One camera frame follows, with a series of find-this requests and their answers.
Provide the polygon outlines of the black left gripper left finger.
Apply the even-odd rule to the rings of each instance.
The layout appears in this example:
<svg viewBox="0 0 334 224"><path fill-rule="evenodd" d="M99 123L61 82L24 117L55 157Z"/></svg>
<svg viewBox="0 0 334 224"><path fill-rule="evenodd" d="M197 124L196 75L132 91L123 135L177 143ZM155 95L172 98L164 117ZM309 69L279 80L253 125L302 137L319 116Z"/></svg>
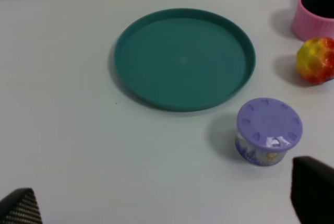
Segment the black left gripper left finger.
<svg viewBox="0 0 334 224"><path fill-rule="evenodd" d="M1 200L1 223L43 223L33 189L18 188Z"/></svg>

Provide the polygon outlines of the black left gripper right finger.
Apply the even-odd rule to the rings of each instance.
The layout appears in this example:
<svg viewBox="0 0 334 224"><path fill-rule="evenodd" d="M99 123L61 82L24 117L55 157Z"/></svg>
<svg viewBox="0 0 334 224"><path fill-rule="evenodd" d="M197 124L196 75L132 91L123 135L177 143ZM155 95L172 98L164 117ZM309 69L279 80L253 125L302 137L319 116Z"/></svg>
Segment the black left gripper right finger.
<svg viewBox="0 0 334 224"><path fill-rule="evenodd" d="M333 223L333 168L309 156L294 158L290 199L300 223Z"/></svg>

